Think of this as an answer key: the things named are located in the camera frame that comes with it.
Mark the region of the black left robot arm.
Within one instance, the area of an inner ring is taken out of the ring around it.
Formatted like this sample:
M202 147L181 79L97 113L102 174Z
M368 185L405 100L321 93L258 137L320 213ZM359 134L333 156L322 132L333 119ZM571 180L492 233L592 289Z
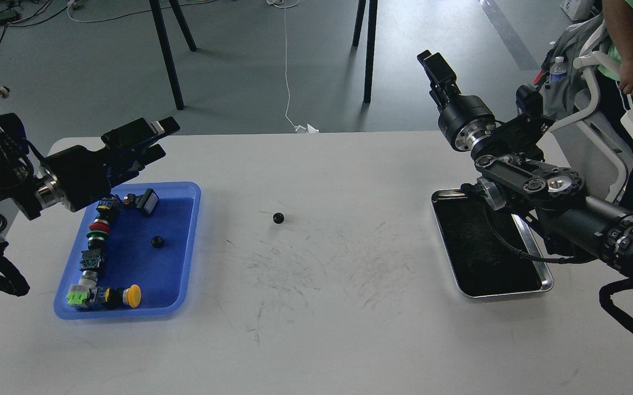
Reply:
M0 87L0 99L8 95L9 88ZM30 220L58 203L70 212L98 203L101 219L88 234L81 272L100 276L105 270L104 241L121 208L112 189L164 157L158 141L178 131L179 124L172 117L153 123L141 118L104 133L99 150L75 145L44 157L27 139L16 114L0 115L0 201L13 200ZM21 297L28 293L29 284L4 255L8 243L2 232L6 227L7 220L0 214L0 291Z

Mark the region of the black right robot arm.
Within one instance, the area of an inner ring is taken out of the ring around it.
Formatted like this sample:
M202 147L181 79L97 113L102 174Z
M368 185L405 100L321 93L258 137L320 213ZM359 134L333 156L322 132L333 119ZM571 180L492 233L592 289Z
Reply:
M543 114L543 97L529 83L517 89L518 116L499 122L476 95L464 95L441 53L417 55L430 81L439 128L455 151L469 152L481 176L462 192L522 217L552 254L550 263L595 258L623 275L600 288L601 307L633 334L633 212L590 196L582 175L548 164L538 141L554 120Z

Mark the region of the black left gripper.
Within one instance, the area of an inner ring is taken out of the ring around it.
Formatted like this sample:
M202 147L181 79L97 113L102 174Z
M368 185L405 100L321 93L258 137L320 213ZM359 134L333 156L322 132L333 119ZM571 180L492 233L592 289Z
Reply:
M174 117L151 123L139 118L104 133L101 141L106 148L128 151L111 156L108 167L103 149L90 151L81 145L44 157L40 164L42 177L34 180L41 208L61 202L69 211L77 212L105 198L111 184L128 182L146 165L165 157L161 145L149 145L179 130Z

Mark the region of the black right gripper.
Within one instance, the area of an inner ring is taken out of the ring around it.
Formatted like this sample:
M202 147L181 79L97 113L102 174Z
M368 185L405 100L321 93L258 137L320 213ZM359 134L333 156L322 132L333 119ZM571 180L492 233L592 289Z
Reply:
M480 97L460 95L457 75L441 53L425 50L417 60L430 80L429 94L440 113L438 125L450 147L472 150L496 127L493 113Z

